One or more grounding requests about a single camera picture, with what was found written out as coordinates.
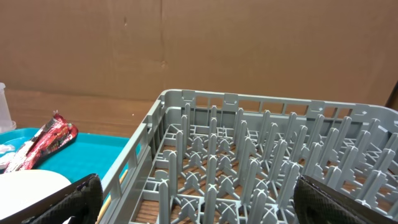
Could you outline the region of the white napkin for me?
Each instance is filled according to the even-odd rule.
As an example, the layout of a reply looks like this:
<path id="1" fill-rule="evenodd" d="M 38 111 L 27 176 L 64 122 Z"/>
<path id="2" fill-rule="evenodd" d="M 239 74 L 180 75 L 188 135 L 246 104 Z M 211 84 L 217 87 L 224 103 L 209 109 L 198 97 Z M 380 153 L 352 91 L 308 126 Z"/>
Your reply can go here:
<path id="1" fill-rule="evenodd" d="M 0 169 L 5 169 L 13 159 L 16 149 L 13 145 L 0 145 Z"/>

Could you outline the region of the wooden chopstick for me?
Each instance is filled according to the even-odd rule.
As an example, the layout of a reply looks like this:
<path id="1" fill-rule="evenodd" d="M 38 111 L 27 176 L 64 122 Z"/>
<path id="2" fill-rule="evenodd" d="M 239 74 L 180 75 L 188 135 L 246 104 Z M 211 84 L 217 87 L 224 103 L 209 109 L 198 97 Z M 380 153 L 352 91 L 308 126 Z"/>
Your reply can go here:
<path id="1" fill-rule="evenodd" d="M 120 184 L 123 183 L 125 177 L 127 176 L 127 173 L 128 173 L 128 170 L 126 169 L 126 170 L 124 171 L 124 173 L 122 174 L 122 176 L 120 176 L 120 178 L 119 178 L 119 183 L 120 183 Z M 98 215 L 96 224 L 99 224 L 99 223 L 100 223 L 100 221 L 102 220 L 102 218 L 103 218 L 105 212 L 107 211 L 107 209 L 108 209 L 110 203 L 111 203 L 111 196 L 109 195 L 109 196 L 106 197 L 106 200 L 104 201 L 104 204 L 103 204 L 103 206 L 101 207 L 101 210 L 99 211 L 99 215 Z"/>

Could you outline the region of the teal plastic tray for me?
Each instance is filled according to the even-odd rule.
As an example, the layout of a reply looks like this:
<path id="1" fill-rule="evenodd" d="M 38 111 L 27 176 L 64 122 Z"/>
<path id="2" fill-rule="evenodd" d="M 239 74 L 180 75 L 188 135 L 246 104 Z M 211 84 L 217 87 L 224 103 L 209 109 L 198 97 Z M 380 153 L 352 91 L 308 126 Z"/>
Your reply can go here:
<path id="1" fill-rule="evenodd" d="M 92 173 L 103 179 L 127 142 L 128 138 L 79 133 L 73 142 L 36 163 L 32 170 L 56 172 L 71 184 Z"/>

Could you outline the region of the grey dishwasher rack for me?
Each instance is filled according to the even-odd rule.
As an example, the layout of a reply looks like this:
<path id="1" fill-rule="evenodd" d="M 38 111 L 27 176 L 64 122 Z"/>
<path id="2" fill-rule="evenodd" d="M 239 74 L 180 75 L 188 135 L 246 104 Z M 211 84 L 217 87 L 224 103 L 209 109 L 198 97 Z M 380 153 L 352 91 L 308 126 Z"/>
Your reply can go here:
<path id="1" fill-rule="evenodd" d="M 101 182 L 100 223 L 296 223 L 301 175 L 396 220 L 397 112 L 165 90 Z"/>

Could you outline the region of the red silver snack wrapper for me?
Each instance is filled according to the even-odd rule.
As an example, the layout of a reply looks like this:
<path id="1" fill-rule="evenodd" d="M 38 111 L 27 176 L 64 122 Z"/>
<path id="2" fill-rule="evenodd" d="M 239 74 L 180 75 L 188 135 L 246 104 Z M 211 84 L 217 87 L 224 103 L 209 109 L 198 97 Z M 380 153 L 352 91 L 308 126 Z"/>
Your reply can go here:
<path id="1" fill-rule="evenodd" d="M 4 173 L 30 170 L 43 158 L 57 152 L 78 135 L 78 128 L 58 112 L 26 141 L 8 162 Z"/>

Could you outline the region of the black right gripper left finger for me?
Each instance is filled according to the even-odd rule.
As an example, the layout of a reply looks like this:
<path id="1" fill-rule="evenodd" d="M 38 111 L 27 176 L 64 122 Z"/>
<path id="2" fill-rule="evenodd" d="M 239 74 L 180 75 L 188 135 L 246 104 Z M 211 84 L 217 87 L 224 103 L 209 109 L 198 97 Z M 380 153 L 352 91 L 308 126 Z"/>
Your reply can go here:
<path id="1" fill-rule="evenodd" d="M 98 174 L 86 177 L 1 220 L 6 224 L 95 224 L 103 205 Z"/>

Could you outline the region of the white round plate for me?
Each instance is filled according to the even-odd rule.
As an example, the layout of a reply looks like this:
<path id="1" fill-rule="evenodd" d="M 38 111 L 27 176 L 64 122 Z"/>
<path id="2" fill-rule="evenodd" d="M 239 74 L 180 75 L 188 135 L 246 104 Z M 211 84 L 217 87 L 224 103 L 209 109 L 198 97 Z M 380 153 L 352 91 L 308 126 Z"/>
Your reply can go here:
<path id="1" fill-rule="evenodd" d="M 9 217 L 71 182 L 49 170 L 20 170 L 1 174 L 1 219 Z"/>

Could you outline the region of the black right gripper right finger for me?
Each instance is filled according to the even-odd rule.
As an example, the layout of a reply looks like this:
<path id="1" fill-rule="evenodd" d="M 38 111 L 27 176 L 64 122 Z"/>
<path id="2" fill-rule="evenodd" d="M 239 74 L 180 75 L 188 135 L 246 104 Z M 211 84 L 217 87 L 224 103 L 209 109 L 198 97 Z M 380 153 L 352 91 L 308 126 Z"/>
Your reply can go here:
<path id="1" fill-rule="evenodd" d="M 297 179 L 294 210 L 300 224 L 397 224 L 307 175 Z"/>

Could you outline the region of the clear plastic bin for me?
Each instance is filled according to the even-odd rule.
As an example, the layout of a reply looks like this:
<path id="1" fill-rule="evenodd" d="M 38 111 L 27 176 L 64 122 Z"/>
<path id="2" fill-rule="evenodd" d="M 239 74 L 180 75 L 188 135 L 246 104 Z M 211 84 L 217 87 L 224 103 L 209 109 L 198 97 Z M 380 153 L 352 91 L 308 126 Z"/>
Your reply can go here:
<path id="1" fill-rule="evenodd" d="M 5 96 L 5 84 L 0 83 L 0 132 L 5 133 L 16 129 L 16 122 L 11 119 Z"/>

